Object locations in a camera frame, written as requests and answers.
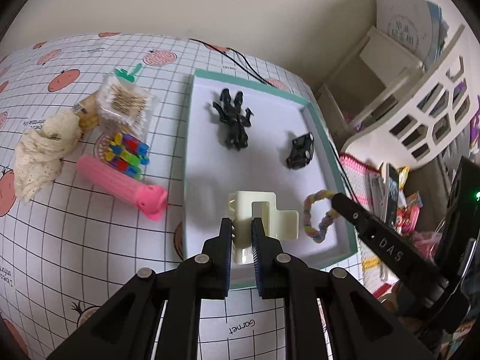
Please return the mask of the black toy hand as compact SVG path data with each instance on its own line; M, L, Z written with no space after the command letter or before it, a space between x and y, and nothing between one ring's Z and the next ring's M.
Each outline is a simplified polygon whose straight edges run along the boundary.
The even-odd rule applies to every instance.
M236 92L232 98L228 88L223 88L219 101L212 103L219 114L220 122L227 126L225 145L229 149L234 148L237 151L248 147L246 128L251 126L251 117L254 115L250 108L242 111L242 104L243 92Z

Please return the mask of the black toy car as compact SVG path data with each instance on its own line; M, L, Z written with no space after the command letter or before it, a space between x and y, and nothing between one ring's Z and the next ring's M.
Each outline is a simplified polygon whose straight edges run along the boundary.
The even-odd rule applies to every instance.
M314 155L314 136L307 133L292 140L292 147L286 159L289 169L301 169L306 167Z

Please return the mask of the green plastic figure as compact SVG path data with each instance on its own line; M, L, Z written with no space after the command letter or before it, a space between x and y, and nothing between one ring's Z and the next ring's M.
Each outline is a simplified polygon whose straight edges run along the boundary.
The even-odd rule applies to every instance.
M144 68L142 63L138 63L133 67L131 71L127 71L126 69L123 68L115 68L114 69L114 75L118 79L126 80L130 83L134 83L137 80L138 74L142 71Z

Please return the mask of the cream lace scrunchie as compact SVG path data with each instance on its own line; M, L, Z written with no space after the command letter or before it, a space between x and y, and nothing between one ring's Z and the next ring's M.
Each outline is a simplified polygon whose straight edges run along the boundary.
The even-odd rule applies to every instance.
M18 199L30 200L61 173L61 159L75 150L81 138L79 120L66 109L48 117L41 128L30 128L22 134L13 166Z

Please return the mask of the white bed frame shelf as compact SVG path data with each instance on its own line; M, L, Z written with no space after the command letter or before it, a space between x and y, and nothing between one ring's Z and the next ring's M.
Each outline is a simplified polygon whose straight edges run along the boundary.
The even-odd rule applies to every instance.
M378 167L423 167L479 110L473 33L428 0L376 0L376 22L317 93L336 149Z

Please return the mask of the cotton swab pack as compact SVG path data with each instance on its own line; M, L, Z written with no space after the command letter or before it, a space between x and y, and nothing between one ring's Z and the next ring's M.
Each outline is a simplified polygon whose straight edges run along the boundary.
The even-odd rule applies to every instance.
M127 133L145 141L158 103L157 97L144 88L108 74L96 93L99 126L110 136Z

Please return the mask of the teal rimmed white tray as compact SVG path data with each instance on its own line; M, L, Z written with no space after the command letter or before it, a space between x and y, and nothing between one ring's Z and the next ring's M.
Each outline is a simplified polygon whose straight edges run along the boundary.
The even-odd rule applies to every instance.
M243 92L244 108L254 115L247 128L248 147L224 144L226 127L212 103L222 89ZM273 192L281 210L301 212L305 198L321 189L344 192L336 152L318 106L303 97L202 69L195 71L188 105L184 156L184 255L199 254L206 239L217 235L228 214L229 195L237 191ZM289 169L292 140L314 136L312 161Z

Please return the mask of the cream hair claw clip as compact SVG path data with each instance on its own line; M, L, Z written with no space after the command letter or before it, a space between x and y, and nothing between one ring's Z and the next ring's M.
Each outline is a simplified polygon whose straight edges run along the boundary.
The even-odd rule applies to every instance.
M233 251L235 264L253 263L251 221L262 219L266 236L280 241L296 240L299 235L298 211L277 208L277 196L273 192L237 191L228 199L229 218L233 225Z

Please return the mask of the smartphone on white stand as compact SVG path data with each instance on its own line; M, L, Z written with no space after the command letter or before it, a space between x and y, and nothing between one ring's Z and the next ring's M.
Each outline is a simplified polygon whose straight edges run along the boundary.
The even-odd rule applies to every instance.
M400 174L390 163L385 163L382 170L382 174L368 177L373 213L387 226L394 228L400 195Z

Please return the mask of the fruit pattern grid tablecloth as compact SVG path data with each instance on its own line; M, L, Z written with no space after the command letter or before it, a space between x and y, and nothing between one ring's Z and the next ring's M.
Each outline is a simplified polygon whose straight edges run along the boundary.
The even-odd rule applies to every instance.
M168 190L165 217L151 221L78 175L78 158L107 144L98 128L63 159L53 183L18 199L13 166L22 134L95 92L115 68L138 63L137 83L159 100L142 179ZM93 33L1 54L1 317L30 359L51 354L137 269L179 265L187 98L198 69L313 97L286 69L204 41Z

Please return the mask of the cracker snack packet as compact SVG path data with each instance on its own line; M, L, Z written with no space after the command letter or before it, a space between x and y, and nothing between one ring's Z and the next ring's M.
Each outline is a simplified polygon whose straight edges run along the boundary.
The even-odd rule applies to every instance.
M98 126L96 95L94 92L72 106L72 111L79 117L79 126L83 132Z

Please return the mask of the colourful building block toy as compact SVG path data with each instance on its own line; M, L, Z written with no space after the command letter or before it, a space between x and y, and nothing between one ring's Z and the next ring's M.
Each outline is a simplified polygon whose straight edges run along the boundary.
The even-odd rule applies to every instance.
M106 147L103 156L108 165L115 170L139 180L142 175L141 166L150 163L149 146L127 133L117 133Z

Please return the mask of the pink hair roller clip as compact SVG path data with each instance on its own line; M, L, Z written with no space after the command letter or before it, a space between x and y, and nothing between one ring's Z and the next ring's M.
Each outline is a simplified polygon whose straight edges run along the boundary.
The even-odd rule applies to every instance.
M82 155L76 162L76 170L94 185L137 207L150 220L159 221L166 210L166 189L154 184L144 184L114 170L91 155Z

